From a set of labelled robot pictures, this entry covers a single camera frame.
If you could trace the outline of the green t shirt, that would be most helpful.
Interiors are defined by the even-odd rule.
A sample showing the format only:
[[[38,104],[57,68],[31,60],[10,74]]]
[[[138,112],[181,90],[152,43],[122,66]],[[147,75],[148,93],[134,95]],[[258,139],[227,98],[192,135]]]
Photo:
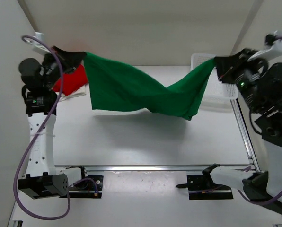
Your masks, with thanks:
[[[152,113],[191,120],[197,115],[209,76],[209,59],[166,87],[131,65],[87,53],[83,61],[93,110]]]

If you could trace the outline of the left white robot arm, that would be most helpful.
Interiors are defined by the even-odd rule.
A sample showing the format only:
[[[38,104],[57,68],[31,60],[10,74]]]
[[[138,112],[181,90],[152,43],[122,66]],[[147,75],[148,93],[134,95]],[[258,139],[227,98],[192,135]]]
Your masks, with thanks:
[[[53,86],[61,74],[73,73],[85,57],[85,52],[67,52],[53,46],[52,52],[45,51],[42,63],[27,58],[19,64],[31,146],[26,175],[17,180],[16,186],[32,199],[65,197],[71,184],[78,189],[88,186],[89,178],[81,167],[57,172],[53,158],[55,102],[59,99]]]

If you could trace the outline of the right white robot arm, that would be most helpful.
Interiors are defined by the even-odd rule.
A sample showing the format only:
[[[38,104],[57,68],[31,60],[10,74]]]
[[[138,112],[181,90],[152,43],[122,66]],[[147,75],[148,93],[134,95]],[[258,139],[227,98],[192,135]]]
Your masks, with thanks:
[[[244,49],[227,57],[215,57],[220,82],[237,86],[267,145],[268,170],[238,171],[219,164],[203,170],[207,189],[228,186],[255,205],[282,215],[282,62],[269,66],[275,54]]]

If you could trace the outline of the red t shirt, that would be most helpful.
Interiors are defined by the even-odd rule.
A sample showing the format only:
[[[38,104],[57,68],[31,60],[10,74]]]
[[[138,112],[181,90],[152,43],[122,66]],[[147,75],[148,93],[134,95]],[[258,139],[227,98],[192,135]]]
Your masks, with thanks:
[[[64,73],[62,93],[66,96],[83,87],[88,83],[84,66],[81,64],[73,73]]]

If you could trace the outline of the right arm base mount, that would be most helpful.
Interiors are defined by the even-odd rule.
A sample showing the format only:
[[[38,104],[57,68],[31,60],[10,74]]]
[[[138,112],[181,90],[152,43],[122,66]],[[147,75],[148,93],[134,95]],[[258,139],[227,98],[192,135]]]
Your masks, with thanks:
[[[188,189],[189,200],[232,200],[233,194],[230,187],[215,184],[211,172],[220,164],[213,164],[202,171],[201,175],[187,175],[187,183],[177,184],[178,189]]]

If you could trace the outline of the white t shirt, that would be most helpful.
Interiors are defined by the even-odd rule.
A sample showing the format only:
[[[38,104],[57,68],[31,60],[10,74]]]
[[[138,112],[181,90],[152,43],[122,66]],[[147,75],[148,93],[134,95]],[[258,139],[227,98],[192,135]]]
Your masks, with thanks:
[[[73,93],[71,93],[70,95],[66,96],[64,93],[61,94],[61,97],[59,99],[59,102],[65,101],[67,99],[71,99],[71,98],[76,98],[79,96],[84,96],[86,95],[86,85],[80,87],[79,89],[77,89],[76,91],[74,91]]]

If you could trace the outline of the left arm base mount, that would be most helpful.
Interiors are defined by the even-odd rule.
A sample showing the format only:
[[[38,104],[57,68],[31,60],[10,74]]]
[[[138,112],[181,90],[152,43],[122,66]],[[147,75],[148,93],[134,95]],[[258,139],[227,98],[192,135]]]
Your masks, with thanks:
[[[75,199],[101,199],[104,185],[102,171],[85,171],[87,180],[70,187],[70,198]]]

